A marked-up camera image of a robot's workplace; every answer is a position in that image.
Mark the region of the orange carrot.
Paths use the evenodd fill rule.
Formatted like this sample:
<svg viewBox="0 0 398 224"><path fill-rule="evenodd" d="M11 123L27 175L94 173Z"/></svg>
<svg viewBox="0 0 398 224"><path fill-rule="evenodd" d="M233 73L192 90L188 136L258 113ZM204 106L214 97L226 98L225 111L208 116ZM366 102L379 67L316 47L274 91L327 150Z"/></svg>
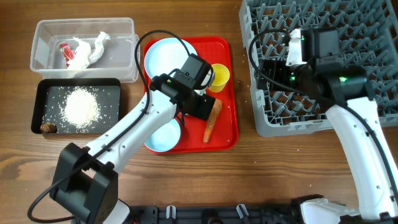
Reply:
<svg viewBox="0 0 398 224"><path fill-rule="evenodd" d="M217 117L222 110L223 104L222 101L219 99L215 100L215 103L213 105L213 108L211 110L210 116L208 118L207 124L206 124L206 129L203 137L203 142L208 143L210 140L211 133L213 131L213 128L215 126Z"/></svg>

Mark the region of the yellow plastic cup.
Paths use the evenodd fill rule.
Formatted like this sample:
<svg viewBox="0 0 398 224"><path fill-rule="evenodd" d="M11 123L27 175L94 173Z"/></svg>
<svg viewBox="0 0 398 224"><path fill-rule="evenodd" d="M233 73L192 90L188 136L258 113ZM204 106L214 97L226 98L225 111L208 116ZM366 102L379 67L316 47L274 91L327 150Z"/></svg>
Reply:
<svg viewBox="0 0 398 224"><path fill-rule="evenodd" d="M229 81L230 72L226 66L220 63L213 64L212 68L215 73L215 79L211 84L211 86L209 87L209 90L214 93L218 93L224 89L227 82Z"/></svg>

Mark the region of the light blue bowl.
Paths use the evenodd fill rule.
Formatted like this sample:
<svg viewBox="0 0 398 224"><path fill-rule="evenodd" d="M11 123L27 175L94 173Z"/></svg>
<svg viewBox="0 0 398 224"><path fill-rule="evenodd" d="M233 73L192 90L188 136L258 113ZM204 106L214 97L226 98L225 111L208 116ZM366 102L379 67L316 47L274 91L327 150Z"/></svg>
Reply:
<svg viewBox="0 0 398 224"><path fill-rule="evenodd" d="M144 145L153 152L167 152L178 144L180 137L180 124L173 119L159 128Z"/></svg>

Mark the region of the large light blue plate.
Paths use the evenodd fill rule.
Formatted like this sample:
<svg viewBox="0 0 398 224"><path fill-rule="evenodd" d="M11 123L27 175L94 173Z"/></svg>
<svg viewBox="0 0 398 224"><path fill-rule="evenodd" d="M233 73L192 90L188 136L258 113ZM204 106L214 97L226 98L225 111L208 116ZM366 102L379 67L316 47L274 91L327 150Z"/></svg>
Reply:
<svg viewBox="0 0 398 224"><path fill-rule="evenodd" d="M181 69L188 54L176 38L157 41L149 47L144 57L144 68L150 79L161 74L170 74L173 69Z"/></svg>

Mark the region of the white rice pile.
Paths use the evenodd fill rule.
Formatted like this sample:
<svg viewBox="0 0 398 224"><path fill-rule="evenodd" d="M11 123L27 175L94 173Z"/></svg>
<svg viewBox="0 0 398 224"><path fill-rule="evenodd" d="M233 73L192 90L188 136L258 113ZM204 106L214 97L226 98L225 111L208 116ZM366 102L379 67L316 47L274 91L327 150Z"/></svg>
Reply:
<svg viewBox="0 0 398 224"><path fill-rule="evenodd" d="M119 121L120 86L51 86L45 96L40 125L56 134L102 134Z"/></svg>

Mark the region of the white tissue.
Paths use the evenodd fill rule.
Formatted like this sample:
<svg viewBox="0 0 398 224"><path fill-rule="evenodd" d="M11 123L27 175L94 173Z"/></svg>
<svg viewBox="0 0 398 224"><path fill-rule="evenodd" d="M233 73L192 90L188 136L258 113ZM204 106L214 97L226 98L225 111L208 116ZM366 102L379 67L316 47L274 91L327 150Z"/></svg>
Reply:
<svg viewBox="0 0 398 224"><path fill-rule="evenodd" d="M88 42L73 37L73 40L78 43L78 47L75 49L74 58L68 63L68 70L83 70L88 68L91 64L96 63L104 53L104 42L110 39L107 33L101 31L99 36L95 39L95 47L92 49Z"/></svg>

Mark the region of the brown food scrap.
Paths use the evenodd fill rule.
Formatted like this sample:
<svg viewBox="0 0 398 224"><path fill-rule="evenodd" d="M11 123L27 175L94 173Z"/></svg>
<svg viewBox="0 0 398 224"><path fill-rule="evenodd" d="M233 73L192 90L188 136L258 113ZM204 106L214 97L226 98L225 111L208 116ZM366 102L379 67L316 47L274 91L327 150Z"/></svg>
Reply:
<svg viewBox="0 0 398 224"><path fill-rule="evenodd" d="M57 132L57 127L53 123L42 123L40 125L40 132L44 134L52 134Z"/></svg>

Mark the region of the red snack wrapper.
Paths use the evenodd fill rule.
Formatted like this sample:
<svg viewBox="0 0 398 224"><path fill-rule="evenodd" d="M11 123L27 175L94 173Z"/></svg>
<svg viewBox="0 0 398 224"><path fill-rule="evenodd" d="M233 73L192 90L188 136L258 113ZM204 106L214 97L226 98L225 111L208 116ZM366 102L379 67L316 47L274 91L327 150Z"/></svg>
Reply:
<svg viewBox="0 0 398 224"><path fill-rule="evenodd" d="M59 49L65 58L66 65L69 67L70 61L75 58L75 52L70 48L67 42L62 42L59 45Z"/></svg>

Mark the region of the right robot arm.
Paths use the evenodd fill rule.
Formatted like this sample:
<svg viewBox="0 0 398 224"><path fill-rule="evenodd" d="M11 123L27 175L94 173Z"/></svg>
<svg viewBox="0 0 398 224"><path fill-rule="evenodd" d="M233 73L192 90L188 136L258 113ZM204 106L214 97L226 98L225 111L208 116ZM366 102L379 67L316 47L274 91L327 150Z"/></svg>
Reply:
<svg viewBox="0 0 398 224"><path fill-rule="evenodd" d="M289 48L286 64L266 60L256 73L280 89L324 103L326 117L345 152L359 203L351 210L321 197L305 199L298 205L298 219L302 223L396 223L397 166L365 69L344 65L334 27L279 33Z"/></svg>

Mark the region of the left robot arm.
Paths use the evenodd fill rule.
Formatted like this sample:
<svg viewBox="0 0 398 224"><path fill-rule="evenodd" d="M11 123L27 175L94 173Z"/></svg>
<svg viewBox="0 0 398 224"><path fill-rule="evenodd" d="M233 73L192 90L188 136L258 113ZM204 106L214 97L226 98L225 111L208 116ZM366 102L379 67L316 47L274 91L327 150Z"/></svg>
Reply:
<svg viewBox="0 0 398 224"><path fill-rule="evenodd" d="M50 198L82 223L126 223L131 209L118 198L118 179L134 153L179 113L207 120L215 103L205 89L211 65L190 54L174 75L152 78L141 102L99 138L67 145L58 158Z"/></svg>

